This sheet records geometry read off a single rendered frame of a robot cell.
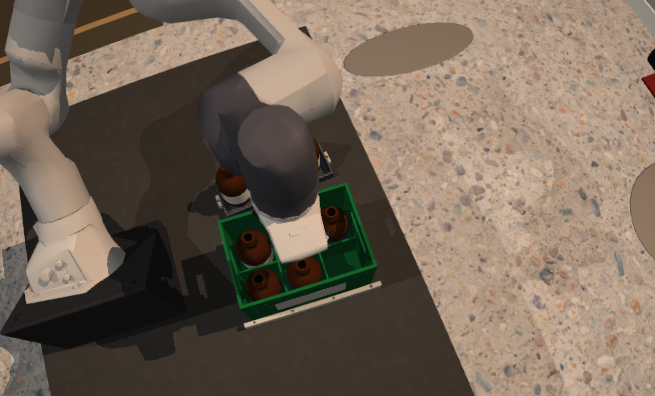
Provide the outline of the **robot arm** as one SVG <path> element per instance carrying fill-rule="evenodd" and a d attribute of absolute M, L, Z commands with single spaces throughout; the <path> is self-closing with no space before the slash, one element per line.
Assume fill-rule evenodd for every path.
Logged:
<path fill-rule="evenodd" d="M 280 262 L 327 250 L 306 123 L 339 101 L 343 78 L 330 54 L 269 0 L 129 1 L 169 24 L 237 20 L 272 54 L 206 89 L 197 119 L 215 159 L 243 177 Z M 0 165 L 21 186 L 40 240 L 26 267 L 27 304 L 86 293 L 125 257 L 76 164 L 49 137 L 69 112 L 66 68 L 82 2 L 15 0 L 5 46 L 11 84 L 0 94 Z"/>

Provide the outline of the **green bottle crate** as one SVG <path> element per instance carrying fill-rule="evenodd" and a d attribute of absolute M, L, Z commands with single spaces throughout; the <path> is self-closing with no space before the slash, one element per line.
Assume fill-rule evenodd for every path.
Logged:
<path fill-rule="evenodd" d="M 327 250 L 311 256 L 316 259 L 321 266 L 323 281 L 294 290 L 291 290 L 286 278 L 286 268 L 289 263 L 280 263 L 274 247 L 274 255 L 276 256 L 276 258 L 274 258 L 275 261 L 250 269 L 245 267 L 236 252 L 236 242 L 239 236 L 248 230 L 258 230 L 263 232 L 268 237 L 269 241 L 270 237 L 265 227 L 252 213 L 253 210 L 232 217 L 225 238 L 224 250 L 238 303 L 253 320 L 287 311 L 371 284 L 378 266 L 348 184 L 343 183 L 319 190 L 318 195 L 320 199 L 320 210 L 328 206 L 335 206 L 346 213 L 349 221 L 348 236 L 347 239 L 328 244 Z M 272 242 L 270 241 L 270 243 Z M 267 268 L 274 271 L 279 276 L 282 284 L 284 283 L 283 287 L 285 286 L 285 292 L 252 302 L 245 292 L 245 283 L 248 276 L 253 271 L 261 268 Z M 244 288 L 240 283 L 242 283 Z M 240 289 L 243 289 L 243 291 Z"/>

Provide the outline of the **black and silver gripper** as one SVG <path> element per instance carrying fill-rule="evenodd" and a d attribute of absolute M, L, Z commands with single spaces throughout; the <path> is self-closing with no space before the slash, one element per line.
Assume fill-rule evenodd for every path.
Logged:
<path fill-rule="evenodd" d="M 253 213 L 256 217 L 258 217 L 258 215 L 257 215 L 256 212 L 254 211 L 254 209 L 253 209 L 252 213 Z M 326 234 L 326 240 L 328 241 L 328 239 L 329 239 L 329 237 L 330 237 L 330 235 L 331 235 L 331 232 L 330 232 L 329 230 L 325 230 L 325 234 Z"/>

